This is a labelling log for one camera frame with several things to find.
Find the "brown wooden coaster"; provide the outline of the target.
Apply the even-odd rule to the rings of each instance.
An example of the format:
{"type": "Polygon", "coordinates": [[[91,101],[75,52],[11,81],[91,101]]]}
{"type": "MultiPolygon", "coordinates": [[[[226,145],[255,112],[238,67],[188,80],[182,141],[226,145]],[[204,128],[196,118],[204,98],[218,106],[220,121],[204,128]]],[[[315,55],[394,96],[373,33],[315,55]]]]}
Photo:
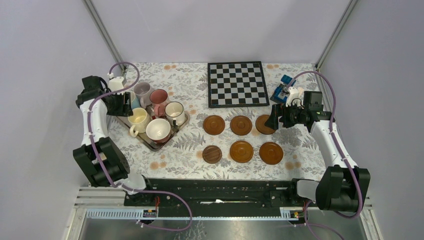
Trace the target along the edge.
{"type": "Polygon", "coordinates": [[[203,129],[209,135],[219,135],[225,129],[225,121],[219,115],[210,115],[203,121],[203,129]]]}
{"type": "Polygon", "coordinates": [[[276,130],[265,126],[265,122],[269,119],[268,114],[263,114],[259,116],[255,121],[255,128],[258,132],[260,132],[263,135],[272,135],[276,132],[276,130]]]}
{"type": "Polygon", "coordinates": [[[229,149],[230,157],[237,163],[247,163],[254,155],[254,148],[244,140],[234,142],[229,149]]]}
{"type": "Polygon", "coordinates": [[[284,152],[275,142],[265,142],[259,148],[259,156],[267,165],[276,165],[282,161],[284,152]]]}
{"type": "Polygon", "coordinates": [[[251,132],[253,128],[252,121],[243,115],[238,115],[230,121],[231,131],[238,136],[245,136],[251,132]]]}

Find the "cream yellow mug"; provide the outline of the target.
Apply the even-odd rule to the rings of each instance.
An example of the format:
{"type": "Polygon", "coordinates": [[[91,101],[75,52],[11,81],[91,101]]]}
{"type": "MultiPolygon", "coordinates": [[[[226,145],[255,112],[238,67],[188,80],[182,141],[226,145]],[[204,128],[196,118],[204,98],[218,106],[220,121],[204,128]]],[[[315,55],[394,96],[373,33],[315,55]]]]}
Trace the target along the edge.
{"type": "Polygon", "coordinates": [[[152,117],[141,107],[134,108],[132,112],[133,115],[129,116],[127,120],[130,124],[129,134],[135,138],[138,134],[146,132],[148,124],[152,121],[152,117]]]}

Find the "dark walnut coaster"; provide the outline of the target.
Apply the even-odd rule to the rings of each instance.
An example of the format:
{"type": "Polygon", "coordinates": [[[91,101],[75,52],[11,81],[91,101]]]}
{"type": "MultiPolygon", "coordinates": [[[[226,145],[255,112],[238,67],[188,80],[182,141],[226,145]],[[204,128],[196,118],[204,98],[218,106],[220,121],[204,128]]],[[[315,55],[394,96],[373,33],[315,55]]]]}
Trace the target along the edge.
{"type": "Polygon", "coordinates": [[[222,151],[216,145],[209,145],[202,151],[202,158],[208,164],[216,164],[222,159],[222,151]]]}

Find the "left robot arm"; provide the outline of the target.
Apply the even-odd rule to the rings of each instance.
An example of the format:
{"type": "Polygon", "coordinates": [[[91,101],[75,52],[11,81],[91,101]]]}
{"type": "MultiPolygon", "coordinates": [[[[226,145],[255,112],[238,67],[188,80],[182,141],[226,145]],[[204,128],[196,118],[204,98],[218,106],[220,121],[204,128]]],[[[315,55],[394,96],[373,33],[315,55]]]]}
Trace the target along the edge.
{"type": "Polygon", "coordinates": [[[107,117],[133,115],[130,94],[112,93],[99,76],[82,79],[84,89],[76,105],[83,116],[81,146],[73,150],[73,158],[93,187],[124,188],[144,206],[152,204],[155,192],[147,187],[143,176],[130,172],[128,161],[108,134],[107,117]]]}

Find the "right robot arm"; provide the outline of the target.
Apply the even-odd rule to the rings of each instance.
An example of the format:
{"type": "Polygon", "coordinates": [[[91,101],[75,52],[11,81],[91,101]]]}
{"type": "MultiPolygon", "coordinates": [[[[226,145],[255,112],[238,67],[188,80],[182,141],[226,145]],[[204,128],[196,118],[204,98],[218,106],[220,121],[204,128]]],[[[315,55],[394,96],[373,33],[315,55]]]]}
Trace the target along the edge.
{"type": "Polygon", "coordinates": [[[291,181],[287,201],[293,206],[305,200],[316,203],[320,210],[333,211],[355,218],[364,207],[371,176],[366,168],[360,168],[347,153],[337,132],[334,115],[325,111],[320,91],[305,91],[303,99],[295,87],[286,91],[286,101],[272,105],[265,126],[278,130],[303,125],[318,145],[326,170],[319,181],[297,179],[291,181]]]}

